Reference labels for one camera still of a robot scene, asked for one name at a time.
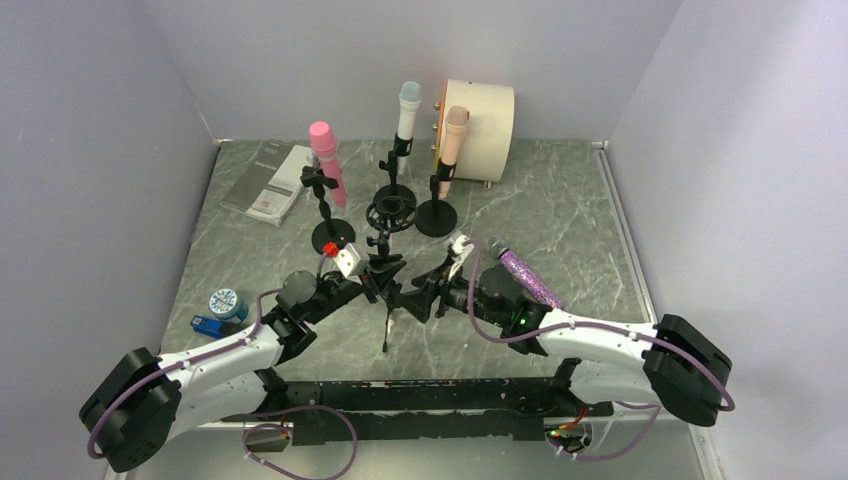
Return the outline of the black tripod shock-mount stand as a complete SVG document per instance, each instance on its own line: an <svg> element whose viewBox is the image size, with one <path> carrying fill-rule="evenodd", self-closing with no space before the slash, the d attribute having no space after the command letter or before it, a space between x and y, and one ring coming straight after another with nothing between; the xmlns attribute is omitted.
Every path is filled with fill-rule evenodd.
<svg viewBox="0 0 848 480"><path fill-rule="evenodd" d="M386 305L382 352L388 352L388 337L392 313L399 308L400 284L394 277L406 265L402 254L392 254L390 240L395 233L405 231L416 220L415 200L401 195L388 195L374 200L366 209L366 221L377 232L366 238L368 247L375 247L370 255L368 285Z"/></svg>

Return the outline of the peach microphone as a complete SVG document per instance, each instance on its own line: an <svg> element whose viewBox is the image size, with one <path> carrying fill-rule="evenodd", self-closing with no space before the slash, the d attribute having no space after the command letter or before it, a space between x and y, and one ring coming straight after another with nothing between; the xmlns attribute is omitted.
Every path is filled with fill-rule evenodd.
<svg viewBox="0 0 848 480"><path fill-rule="evenodd" d="M445 136L441 143L437 170L439 199L445 199L448 196L468 121L469 112L464 106L460 105L452 106L445 116L443 125Z"/></svg>

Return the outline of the white microphone silver grille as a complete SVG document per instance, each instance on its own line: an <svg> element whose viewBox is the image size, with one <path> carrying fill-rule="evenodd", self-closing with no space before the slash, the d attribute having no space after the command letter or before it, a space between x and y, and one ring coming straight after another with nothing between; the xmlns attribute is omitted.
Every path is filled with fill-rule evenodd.
<svg viewBox="0 0 848 480"><path fill-rule="evenodd" d="M416 114L422 102L421 85L415 81L406 81L401 87L398 99L400 112L394 153L397 155L398 173L403 174L411 153Z"/></svg>

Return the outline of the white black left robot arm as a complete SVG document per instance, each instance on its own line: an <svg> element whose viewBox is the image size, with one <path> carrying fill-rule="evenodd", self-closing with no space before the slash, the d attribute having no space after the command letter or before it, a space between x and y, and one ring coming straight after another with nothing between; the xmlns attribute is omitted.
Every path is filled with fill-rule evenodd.
<svg viewBox="0 0 848 480"><path fill-rule="evenodd" d="M388 295L406 265L399 255L333 261L336 270L320 276L290 274L271 292L274 307L258 310L242 331L176 353L141 347L125 354L80 409L88 455L126 472L199 425L270 411L287 388L275 368L310 346L317 337L312 325L359 295L370 302Z"/></svg>

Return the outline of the black round-base mic stand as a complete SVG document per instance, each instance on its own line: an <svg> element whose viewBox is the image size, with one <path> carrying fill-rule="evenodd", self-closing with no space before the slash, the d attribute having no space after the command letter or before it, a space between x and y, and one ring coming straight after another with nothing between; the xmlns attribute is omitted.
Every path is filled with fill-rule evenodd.
<svg viewBox="0 0 848 480"><path fill-rule="evenodd" d="M393 147L388 152L387 159L378 163L378 168L388 173L389 183L377 190L373 197L374 202L379 202L390 196L399 196L408 201L408 209L416 206L415 194L411 189L398 182L401 170L400 162L406 160L411 153L412 142L412 139L402 139L395 135Z"/></svg>
<svg viewBox="0 0 848 480"><path fill-rule="evenodd" d="M447 181L450 168L438 164L436 172L430 176L430 199L420 203L416 210L415 226L418 231L431 238L449 235L457 226L456 210L447 201L439 198L439 188L442 181Z"/></svg>
<svg viewBox="0 0 848 480"><path fill-rule="evenodd" d="M327 243L334 243L343 248L356 241L356 233L352 225L345 220L333 218L329 202L325 199L326 190L337 190L338 181L328 177L318 167L305 166L302 168L300 181L304 187L311 188L319 202L319 212L322 221L313 229L311 244L317 253L323 251Z"/></svg>

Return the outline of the pink microphone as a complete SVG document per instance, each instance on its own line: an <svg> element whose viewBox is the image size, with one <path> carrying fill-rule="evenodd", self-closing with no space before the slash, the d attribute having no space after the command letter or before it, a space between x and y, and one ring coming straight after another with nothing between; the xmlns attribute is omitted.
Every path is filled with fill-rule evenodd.
<svg viewBox="0 0 848 480"><path fill-rule="evenodd" d="M336 181L337 186L330 189L335 204L347 207L347 192L337 155L337 139L331 126L324 121L314 122L309 127L310 148L317 157L323 173Z"/></svg>

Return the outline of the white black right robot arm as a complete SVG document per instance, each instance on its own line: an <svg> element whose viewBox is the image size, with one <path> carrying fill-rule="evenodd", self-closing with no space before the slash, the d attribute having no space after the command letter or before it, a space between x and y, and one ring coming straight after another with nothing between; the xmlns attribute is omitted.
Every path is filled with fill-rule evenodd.
<svg viewBox="0 0 848 480"><path fill-rule="evenodd" d="M702 427L736 407L727 390L730 358L681 316L666 314L658 324L579 316L531 298L502 267L475 283L443 267L412 284L393 299L414 318L425 323L457 310L474 328L496 326L500 335L488 341L560 360L566 390L581 405L659 406Z"/></svg>

